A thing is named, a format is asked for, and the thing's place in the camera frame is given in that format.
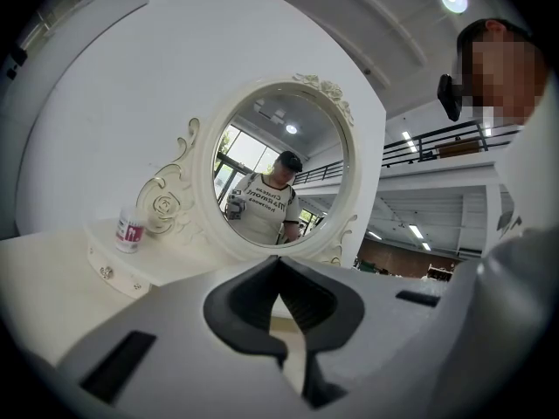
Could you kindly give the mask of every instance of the oval mirror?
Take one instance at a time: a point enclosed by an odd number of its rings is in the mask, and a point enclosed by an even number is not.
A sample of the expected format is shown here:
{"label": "oval mirror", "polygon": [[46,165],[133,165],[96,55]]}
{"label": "oval mirror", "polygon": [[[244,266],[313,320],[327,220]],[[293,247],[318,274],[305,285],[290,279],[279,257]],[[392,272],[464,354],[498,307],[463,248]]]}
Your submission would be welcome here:
{"label": "oval mirror", "polygon": [[214,157],[224,220],[268,246],[318,230],[344,183],[341,131],[310,93],[275,90],[249,99],[230,118]]}

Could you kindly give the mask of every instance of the short black hair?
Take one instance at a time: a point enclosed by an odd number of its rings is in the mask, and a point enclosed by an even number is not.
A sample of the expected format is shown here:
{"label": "short black hair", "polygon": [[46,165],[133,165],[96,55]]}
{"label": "short black hair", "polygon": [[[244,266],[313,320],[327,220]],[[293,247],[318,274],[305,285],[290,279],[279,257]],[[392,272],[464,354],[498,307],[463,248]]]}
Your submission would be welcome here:
{"label": "short black hair", "polygon": [[469,24],[462,32],[458,35],[458,39],[456,40],[456,51],[458,54],[464,50],[464,48],[471,44],[474,40],[481,38],[483,33],[487,31],[486,22],[487,20],[494,20],[495,22],[499,22],[500,24],[504,25],[508,31],[520,36],[530,44],[537,46],[535,43],[534,37],[526,30],[523,30],[521,27],[516,26],[515,24],[511,24],[508,20],[504,18],[481,18]]}

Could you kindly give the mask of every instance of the white t-shirt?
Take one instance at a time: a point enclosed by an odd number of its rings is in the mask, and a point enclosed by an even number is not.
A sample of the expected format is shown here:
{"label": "white t-shirt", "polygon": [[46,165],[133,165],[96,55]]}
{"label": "white t-shirt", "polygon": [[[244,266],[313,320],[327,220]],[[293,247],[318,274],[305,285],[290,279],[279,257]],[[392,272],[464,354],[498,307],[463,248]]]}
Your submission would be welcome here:
{"label": "white t-shirt", "polygon": [[264,183],[262,174],[249,183],[250,179],[251,174],[246,175],[235,187],[245,192],[246,209],[240,219],[230,220],[229,224],[250,241],[275,245],[284,222],[299,224],[299,199],[297,195],[292,199],[289,185],[272,188]]}
{"label": "white t-shirt", "polygon": [[540,104],[500,155],[495,169],[514,201],[514,214],[500,242],[525,229],[559,225],[559,83],[551,72]]}

